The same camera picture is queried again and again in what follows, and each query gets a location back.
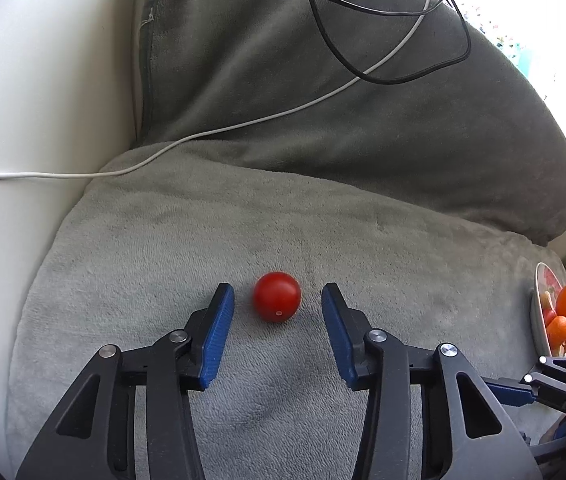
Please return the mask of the floral white plate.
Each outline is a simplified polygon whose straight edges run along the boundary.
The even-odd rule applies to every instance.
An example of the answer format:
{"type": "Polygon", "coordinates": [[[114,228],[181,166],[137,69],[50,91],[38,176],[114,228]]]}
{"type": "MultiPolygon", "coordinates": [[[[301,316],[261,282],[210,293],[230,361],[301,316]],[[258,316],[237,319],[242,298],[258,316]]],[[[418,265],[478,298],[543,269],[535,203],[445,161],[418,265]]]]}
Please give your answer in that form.
{"type": "Polygon", "coordinates": [[[552,350],[548,341],[545,321],[545,309],[542,305],[542,297],[548,292],[551,304],[555,304],[563,285],[553,270],[543,262],[538,262],[535,268],[534,288],[530,297],[530,328],[534,346],[538,356],[564,356],[564,349],[552,350]]]}

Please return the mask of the small red cherry tomato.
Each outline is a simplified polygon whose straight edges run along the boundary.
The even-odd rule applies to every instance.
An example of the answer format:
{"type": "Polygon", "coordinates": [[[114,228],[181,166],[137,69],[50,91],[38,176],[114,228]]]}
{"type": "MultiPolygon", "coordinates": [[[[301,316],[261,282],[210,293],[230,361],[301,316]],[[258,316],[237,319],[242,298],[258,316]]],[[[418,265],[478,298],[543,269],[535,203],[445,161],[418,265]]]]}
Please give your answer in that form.
{"type": "Polygon", "coordinates": [[[253,290],[253,306],[266,322],[283,323],[298,310],[301,303],[300,284],[284,272],[262,275],[253,290]]]}

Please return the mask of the small mandarin orange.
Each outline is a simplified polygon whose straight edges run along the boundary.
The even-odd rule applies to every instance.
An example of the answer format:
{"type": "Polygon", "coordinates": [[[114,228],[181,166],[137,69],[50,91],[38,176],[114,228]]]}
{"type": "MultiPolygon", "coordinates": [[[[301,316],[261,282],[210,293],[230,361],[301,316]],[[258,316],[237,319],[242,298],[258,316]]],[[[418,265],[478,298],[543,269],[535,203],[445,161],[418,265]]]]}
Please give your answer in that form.
{"type": "Polygon", "coordinates": [[[566,341],[566,317],[563,315],[555,316],[546,327],[548,343],[553,353],[559,351],[566,341]]]}

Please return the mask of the peeled orange segment piece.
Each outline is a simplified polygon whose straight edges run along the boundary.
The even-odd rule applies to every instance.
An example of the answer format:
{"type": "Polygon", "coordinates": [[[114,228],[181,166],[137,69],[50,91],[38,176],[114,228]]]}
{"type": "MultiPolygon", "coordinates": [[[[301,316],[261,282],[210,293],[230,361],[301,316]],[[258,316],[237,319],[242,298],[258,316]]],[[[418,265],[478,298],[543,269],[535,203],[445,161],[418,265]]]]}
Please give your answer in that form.
{"type": "Polygon", "coordinates": [[[553,311],[554,307],[552,304],[552,295],[551,292],[545,290],[539,294],[539,301],[541,305],[541,309],[544,311],[553,311]]]}

